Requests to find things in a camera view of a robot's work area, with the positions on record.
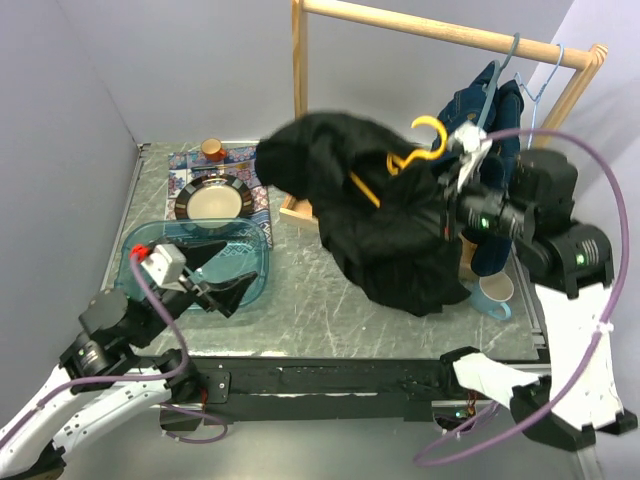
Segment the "blue denim skirt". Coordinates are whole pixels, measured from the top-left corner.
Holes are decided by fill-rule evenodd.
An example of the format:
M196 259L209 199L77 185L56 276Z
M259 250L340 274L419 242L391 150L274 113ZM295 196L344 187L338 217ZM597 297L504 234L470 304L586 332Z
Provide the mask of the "blue denim skirt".
M488 133L521 127L524 100L515 80L509 80L498 89L494 107L495 117L489 122ZM494 140L490 153L482 163L480 180L491 191L491 198L496 205L502 205L506 200L520 150L518 136ZM474 274L486 277L503 270L512 245L509 238L484 230L470 230L466 238L476 245L470 263Z

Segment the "black garment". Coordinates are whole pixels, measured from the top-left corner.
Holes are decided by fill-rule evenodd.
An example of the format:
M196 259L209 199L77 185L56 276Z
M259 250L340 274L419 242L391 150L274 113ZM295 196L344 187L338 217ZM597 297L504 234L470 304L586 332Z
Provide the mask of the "black garment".
M261 139L260 182L307 200L322 246L369 300L422 317L466 300L460 240L438 232L438 184L424 160L396 175L386 157L416 145L372 120L309 113Z

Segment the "yellow plastic hanger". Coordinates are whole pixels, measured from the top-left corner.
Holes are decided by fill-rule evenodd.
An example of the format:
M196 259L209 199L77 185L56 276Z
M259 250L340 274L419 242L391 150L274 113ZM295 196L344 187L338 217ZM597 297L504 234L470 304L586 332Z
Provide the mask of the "yellow plastic hanger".
M441 158L446 150L448 141L448 133L444 124L436 117L423 115L413 120L411 127L429 126L435 130L440 140L439 146L435 150L425 150L424 148L414 149L406 158L388 153L386 157L386 168L392 176L397 175L400 171L406 169L414 160L420 159L424 161L434 161ZM355 172L350 172L349 177L352 183L360 190L360 192L376 207L380 207L380 200L375 193L360 179Z

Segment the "denim garment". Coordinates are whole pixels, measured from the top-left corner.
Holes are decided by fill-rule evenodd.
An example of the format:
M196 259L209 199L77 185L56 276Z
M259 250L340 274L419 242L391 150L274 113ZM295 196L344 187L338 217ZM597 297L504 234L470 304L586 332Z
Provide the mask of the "denim garment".
M469 121L478 124L483 110L489 123L495 117L494 100L487 101L490 82L496 71L497 62L490 62L465 88L456 91L452 99L438 113L437 119L451 134L462 124Z

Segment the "grey-blue plastic hanger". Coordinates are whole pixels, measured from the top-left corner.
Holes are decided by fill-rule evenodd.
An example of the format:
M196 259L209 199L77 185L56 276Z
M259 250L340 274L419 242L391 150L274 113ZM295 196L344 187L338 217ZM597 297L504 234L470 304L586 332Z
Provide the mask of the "grey-blue plastic hanger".
M519 42L520 42L520 33L516 32L513 36L513 42L511 44L511 47L508 51L508 53L506 54L506 57L504 59L504 61L502 63L500 63L497 60L494 60L492 62L492 65L494 67L492 76L489 80L489 82L484 86L483 90L485 93L485 101L482 107L482 110L480 112L480 115L478 117L478 122L477 122L477 126L481 129L483 129L486 126L486 121L487 121L487 117L497 90L497 84L498 84L498 80L501 76L501 73L504 71L504 69L508 66L511 58L513 57L515 51L517 50L518 46L519 46Z

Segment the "light blue wire hanger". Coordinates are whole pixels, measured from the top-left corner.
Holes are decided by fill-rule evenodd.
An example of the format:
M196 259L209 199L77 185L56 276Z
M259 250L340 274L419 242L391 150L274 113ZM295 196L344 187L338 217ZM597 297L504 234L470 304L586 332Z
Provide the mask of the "light blue wire hanger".
M524 83L523 78L522 78L522 76L521 76L521 74L519 72L516 72L514 74L514 76L513 76L513 79L516 81L516 84L518 85L518 87L525 93L525 95L530 99L530 101L533 104L532 111L531 111L531 123L530 123L530 127L529 127L530 130L533 130L533 129L536 128L537 113L538 113L538 108L539 108L541 99L544 96L546 88L548 87L548 85L550 84L552 79L554 78L556 72L558 71L558 69L561 66L562 61L564 59L565 46L562 43L557 43L556 46L559 48L558 59L556 60L554 66L550 70L547 78L540 85L540 88L538 89L538 91L536 93L533 93L531 91L531 89L529 88L529 86Z

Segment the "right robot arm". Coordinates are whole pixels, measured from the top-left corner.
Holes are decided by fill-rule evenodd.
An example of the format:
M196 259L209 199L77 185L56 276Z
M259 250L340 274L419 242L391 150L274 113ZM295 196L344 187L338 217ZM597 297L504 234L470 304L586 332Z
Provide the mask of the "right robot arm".
M444 187L444 230L471 227L513 242L548 301L551 371L523 372L465 347L442 356L440 391L453 399L475 391L510 411L514 433L569 452L594 445L598 432L637 429L617 394L609 340L629 261L625 206L617 207L624 246L615 266L607 235L572 217L578 171L561 153L523 151L506 192L478 181L460 186L459 176L449 175Z

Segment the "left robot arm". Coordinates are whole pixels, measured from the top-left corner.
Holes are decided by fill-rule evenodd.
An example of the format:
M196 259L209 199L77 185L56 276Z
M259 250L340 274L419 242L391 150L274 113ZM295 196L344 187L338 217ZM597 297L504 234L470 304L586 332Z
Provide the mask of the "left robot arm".
M198 276L226 246L161 239L130 250L143 299L117 288L92 298L45 384L2 428L2 478L55 479L73 453L142 410L205 398L176 321L192 305L230 317L260 278L257 271L222 282Z

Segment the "black rimmed plate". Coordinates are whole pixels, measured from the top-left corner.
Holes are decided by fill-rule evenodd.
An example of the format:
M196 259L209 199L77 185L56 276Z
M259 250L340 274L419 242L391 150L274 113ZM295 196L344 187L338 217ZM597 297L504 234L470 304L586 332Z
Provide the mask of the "black rimmed plate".
M254 213L254 200L244 181L229 174L200 176L188 183L175 198L177 220L194 228L219 230L236 219L248 219Z

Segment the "light blue mug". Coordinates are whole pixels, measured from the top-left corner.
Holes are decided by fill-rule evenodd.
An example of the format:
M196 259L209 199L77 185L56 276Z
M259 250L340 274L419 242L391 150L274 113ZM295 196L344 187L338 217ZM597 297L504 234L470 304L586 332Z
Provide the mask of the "light blue mug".
M470 303L478 312L496 320L506 321L512 316L508 302L514 294L514 284L504 272L480 277L471 289Z

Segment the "patterned blue placemat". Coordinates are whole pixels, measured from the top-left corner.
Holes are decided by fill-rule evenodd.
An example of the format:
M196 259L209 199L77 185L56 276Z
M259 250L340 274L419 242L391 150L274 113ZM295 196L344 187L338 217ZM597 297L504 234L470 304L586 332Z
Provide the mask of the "patterned blue placemat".
M238 177L249 187L254 200L254 213L249 217L264 232L267 245L273 248L271 214L269 208L268 190L259 181L255 171L254 162L256 158L256 144L224 143L227 152L226 158L222 162L213 163L207 160L201 152L200 147L191 150L173 152L168 155L168 186L167 200L165 205L165 220L176 220L173 208L175 198L179 192L192 180L202 175L211 175L219 172L196 172L192 173L191 168L198 165L240 163L250 162L249 169L232 169L220 174L229 174Z

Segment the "gold fork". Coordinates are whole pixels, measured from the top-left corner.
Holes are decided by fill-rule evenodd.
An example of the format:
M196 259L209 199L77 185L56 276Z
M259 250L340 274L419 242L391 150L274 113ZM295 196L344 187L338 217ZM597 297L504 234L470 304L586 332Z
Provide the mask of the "gold fork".
M192 173L196 172L227 172L232 169L249 169L252 166L250 162L240 163L222 163L222 164L208 164L198 165L191 168Z

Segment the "orange cup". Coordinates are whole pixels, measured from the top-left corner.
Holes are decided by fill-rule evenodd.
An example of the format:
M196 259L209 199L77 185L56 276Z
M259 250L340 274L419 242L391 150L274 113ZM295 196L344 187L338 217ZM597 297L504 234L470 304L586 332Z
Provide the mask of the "orange cup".
M227 156L222 142L216 138L209 138L203 141L200 149L204 157L213 163L222 162Z

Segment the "wooden clothes rack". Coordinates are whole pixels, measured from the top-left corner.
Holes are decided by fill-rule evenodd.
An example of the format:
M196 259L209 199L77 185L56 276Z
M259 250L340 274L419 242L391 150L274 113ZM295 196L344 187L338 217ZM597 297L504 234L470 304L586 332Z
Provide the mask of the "wooden clothes rack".
M399 131L436 114L491 61L500 80L519 72L533 93L565 46L541 99L536 127L561 127L601 71L607 41L560 35L568 1L294 1L293 101L297 114L335 108Z

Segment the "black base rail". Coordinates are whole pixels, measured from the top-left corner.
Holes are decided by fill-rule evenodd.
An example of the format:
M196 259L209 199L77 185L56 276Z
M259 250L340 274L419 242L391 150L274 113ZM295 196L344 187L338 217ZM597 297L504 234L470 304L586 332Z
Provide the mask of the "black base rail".
M464 406L449 363L424 359L193 357L171 401L244 421L402 418L428 422L432 406Z

